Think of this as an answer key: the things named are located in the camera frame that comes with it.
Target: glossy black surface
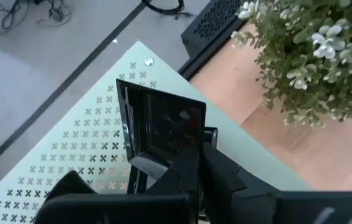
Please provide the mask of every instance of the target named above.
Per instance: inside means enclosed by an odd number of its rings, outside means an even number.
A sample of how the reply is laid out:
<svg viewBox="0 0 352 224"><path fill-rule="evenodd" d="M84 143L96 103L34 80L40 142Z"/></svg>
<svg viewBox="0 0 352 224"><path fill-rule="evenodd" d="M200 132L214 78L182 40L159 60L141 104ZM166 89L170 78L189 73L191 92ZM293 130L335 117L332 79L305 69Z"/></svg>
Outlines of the glossy black surface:
<svg viewBox="0 0 352 224"><path fill-rule="evenodd" d="M206 104L134 83L117 80L130 164L158 179L181 150L200 150Z"/></svg>
<svg viewBox="0 0 352 224"><path fill-rule="evenodd" d="M217 136L218 129L212 127L205 127L204 129L204 142L208 142L214 149L217 146ZM138 170L135 166L131 167L130 176L128 181L128 194L142 194L146 191L148 176Z"/></svg>
<svg viewBox="0 0 352 224"><path fill-rule="evenodd" d="M74 170L67 173L52 188L44 203L65 194L95 194L96 192Z"/></svg>

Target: perforated metal panel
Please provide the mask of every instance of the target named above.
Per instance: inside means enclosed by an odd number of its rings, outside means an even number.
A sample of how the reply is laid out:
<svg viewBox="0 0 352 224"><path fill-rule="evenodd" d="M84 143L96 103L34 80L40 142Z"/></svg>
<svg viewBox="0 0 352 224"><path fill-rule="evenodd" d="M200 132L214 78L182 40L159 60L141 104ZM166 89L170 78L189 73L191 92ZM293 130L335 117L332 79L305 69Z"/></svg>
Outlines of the perforated metal panel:
<svg viewBox="0 0 352 224"><path fill-rule="evenodd" d="M147 65L144 55L153 54L145 46L137 43L134 50L104 74L0 181L0 223L33 223L53 186L71 170L100 194L126 193L130 165L115 80L156 88L152 70L160 69L158 62Z"/></svg>
<svg viewBox="0 0 352 224"><path fill-rule="evenodd" d="M213 40L231 32L242 24L237 19L241 0L212 0L181 34L183 43L191 58L208 47Z"/></svg>

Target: black plastic part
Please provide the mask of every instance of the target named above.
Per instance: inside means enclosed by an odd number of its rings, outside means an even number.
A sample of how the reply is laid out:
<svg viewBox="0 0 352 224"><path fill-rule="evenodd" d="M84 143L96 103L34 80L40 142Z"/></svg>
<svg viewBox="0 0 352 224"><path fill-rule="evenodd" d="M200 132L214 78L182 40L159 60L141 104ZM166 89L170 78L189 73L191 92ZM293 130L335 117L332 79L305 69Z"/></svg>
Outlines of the black plastic part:
<svg viewBox="0 0 352 224"><path fill-rule="evenodd" d="M204 129L204 142L208 142L213 148L217 146L218 129L213 127L205 127ZM128 194L141 194L146 191L148 175L140 171L134 166L131 166L130 176L128 181Z"/></svg>
<svg viewBox="0 0 352 224"><path fill-rule="evenodd" d="M230 39L233 31L246 21L236 12L241 0L212 0L181 34L189 60L178 70L186 80L192 79L212 56Z"/></svg>
<svg viewBox="0 0 352 224"><path fill-rule="evenodd" d="M76 171L72 170L52 188L45 202L65 194L95 194L95 191L84 182Z"/></svg>
<svg viewBox="0 0 352 224"><path fill-rule="evenodd" d="M206 104L117 80L127 159L159 179L185 148L202 148Z"/></svg>
<svg viewBox="0 0 352 224"><path fill-rule="evenodd" d="M271 221L277 189L244 170L210 144L204 144L201 169L205 171L201 172L205 183L202 186L204 205L211 223L259 224L263 223L262 220Z"/></svg>
<svg viewBox="0 0 352 224"><path fill-rule="evenodd" d="M280 192L274 223L352 223L352 192Z"/></svg>
<svg viewBox="0 0 352 224"><path fill-rule="evenodd" d="M199 151L186 148L149 191L126 195L96 194L71 172L54 187L36 216L36 224L196 224L198 167Z"/></svg>

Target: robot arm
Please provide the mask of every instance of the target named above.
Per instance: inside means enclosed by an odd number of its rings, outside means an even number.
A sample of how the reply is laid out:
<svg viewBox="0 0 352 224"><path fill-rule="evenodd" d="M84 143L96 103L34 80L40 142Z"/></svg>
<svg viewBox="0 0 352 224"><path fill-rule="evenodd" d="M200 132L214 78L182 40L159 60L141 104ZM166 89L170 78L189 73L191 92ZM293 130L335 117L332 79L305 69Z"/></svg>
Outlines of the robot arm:
<svg viewBox="0 0 352 224"><path fill-rule="evenodd" d="M352 224L352 192L282 192L205 144L201 185L211 223Z"/></svg>

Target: white flower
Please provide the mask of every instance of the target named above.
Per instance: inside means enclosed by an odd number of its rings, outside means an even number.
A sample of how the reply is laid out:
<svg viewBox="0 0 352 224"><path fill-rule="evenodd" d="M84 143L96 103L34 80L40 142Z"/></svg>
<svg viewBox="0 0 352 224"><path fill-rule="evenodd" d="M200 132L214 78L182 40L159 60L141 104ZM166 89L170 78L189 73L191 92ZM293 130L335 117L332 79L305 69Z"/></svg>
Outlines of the white flower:
<svg viewBox="0 0 352 224"><path fill-rule="evenodd" d="M312 35L313 44L320 47L314 51L314 56L318 58L334 58L336 50L343 50L346 43L343 39L336 37L342 31L342 27L334 25L332 27L322 26L318 33Z"/></svg>
<svg viewBox="0 0 352 224"><path fill-rule="evenodd" d="M292 80L289 83L290 86L293 85L293 87L295 87L295 89L297 90L306 90L307 89L307 84L305 83L305 79L304 78L296 78L294 80Z"/></svg>
<svg viewBox="0 0 352 224"><path fill-rule="evenodd" d="M247 36L245 33L233 31L231 38L236 40L236 43L232 47L244 47L247 42Z"/></svg>
<svg viewBox="0 0 352 224"><path fill-rule="evenodd" d="M259 1L257 1L256 3L253 3L253 2L247 3L247 2L245 2L242 5L241 9L240 9L240 12L238 14L238 18L239 19L247 19L247 18L249 18L255 12L255 8L256 7L259 7Z"/></svg>
<svg viewBox="0 0 352 224"><path fill-rule="evenodd" d="M300 7L299 7L299 6L295 6L295 7L293 7L292 11L293 11L293 12L298 12L298 11L300 11Z"/></svg>
<svg viewBox="0 0 352 224"><path fill-rule="evenodd" d="M292 15L292 11L290 9L284 9L281 12L280 17L281 19L288 19L291 15Z"/></svg>

